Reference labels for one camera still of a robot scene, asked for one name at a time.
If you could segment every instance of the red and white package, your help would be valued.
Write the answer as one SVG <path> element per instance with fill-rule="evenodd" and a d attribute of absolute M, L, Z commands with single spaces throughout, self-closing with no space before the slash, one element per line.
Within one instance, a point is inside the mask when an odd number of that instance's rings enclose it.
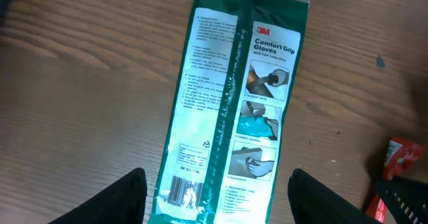
<path fill-rule="evenodd" d="M 392 137 L 389 141 L 387 157 L 383 163 L 383 178 L 391 180 L 393 176 L 401 174 L 413 165 L 422 155 L 422 152 L 423 147 L 420 144 L 410 140 Z M 373 198 L 368 206 L 366 214 L 381 223 L 385 222 L 387 207 L 378 195 Z"/>

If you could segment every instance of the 3m logo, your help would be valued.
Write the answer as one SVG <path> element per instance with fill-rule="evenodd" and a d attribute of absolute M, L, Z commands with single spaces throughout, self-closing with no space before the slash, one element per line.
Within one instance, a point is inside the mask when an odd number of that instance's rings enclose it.
<path fill-rule="evenodd" d="M 269 35 L 270 34 L 270 29 L 264 28 L 264 27 L 257 27 L 257 32 L 264 34 L 264 35 Z"/>

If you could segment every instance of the brown wooden floor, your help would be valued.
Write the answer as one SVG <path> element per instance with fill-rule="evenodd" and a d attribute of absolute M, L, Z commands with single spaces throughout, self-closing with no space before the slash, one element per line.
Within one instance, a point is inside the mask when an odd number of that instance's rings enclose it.
<path fill-rule="evenodd" d="M 0 223 L 51 221 L 138 166 L 148 219 L 192 1 L 11 2 L 0 32 Z M 426 6 L 311 0 L 270 223 L 293 223 L 294 168 L 361 207 L 370 156 L 392 135 L 426 142 Z M 426 166 L 408 175 L 428 181 Z"/>

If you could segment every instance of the paint chip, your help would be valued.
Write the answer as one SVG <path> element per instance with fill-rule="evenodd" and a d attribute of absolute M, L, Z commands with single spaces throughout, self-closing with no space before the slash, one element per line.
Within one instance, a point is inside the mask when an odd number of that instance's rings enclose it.
<path fill-rule="evenodd" d="M 380 55 L 377 56 L 376 65 L 380 68 L 385 67 L 385 62 L 383 61 L 383 58 Z"/>

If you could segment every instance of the green plastic packaging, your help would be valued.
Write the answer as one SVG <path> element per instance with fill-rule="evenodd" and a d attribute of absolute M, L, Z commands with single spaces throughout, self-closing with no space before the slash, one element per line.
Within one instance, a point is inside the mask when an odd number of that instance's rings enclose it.
<path fill-rule="evenodd" d="M 308 8 L 194 0 L 150 224 L 268 222 Z"/>

